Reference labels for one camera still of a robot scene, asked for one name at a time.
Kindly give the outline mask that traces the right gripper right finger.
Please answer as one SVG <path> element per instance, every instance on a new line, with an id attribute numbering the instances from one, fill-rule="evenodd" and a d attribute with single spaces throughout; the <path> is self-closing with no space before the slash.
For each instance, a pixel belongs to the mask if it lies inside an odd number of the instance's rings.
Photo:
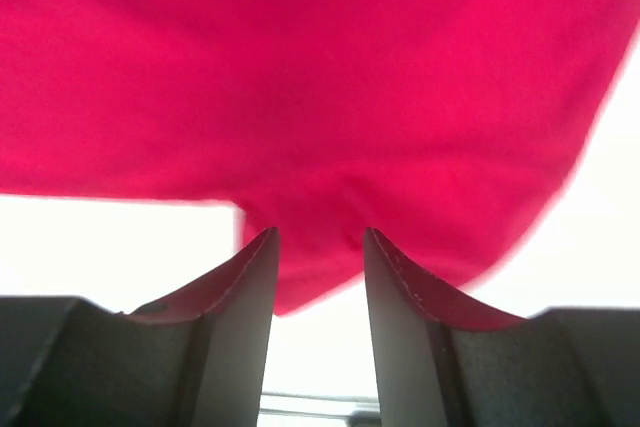
<path id="1" fill-rule="evenodd" d="M 376 229 L 365 284 L 385 426 L 635 426 L 639 314 L 521 318 L 420 267 Z"/>

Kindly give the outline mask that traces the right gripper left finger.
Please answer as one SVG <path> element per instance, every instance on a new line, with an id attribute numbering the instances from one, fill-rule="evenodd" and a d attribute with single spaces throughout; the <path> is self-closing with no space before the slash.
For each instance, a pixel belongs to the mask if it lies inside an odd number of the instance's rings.
<path id="1" fill-rule="evenodd" d="M 129 314 L 79 297 L 1 301 L 5 426 L 253 426 L 280 238 Z"/>

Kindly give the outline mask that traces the magenta t shirt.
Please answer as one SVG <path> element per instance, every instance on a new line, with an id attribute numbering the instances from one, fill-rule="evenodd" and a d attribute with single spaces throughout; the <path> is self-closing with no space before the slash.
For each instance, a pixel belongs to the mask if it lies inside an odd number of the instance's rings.
<path id="1" fill-rule="evenodd" d="M 444 280 L 561 189 L 639 0 L 1 0 L 1 189 L 222 200 L 282 235 L 275 311 L 375 227 Z"/>

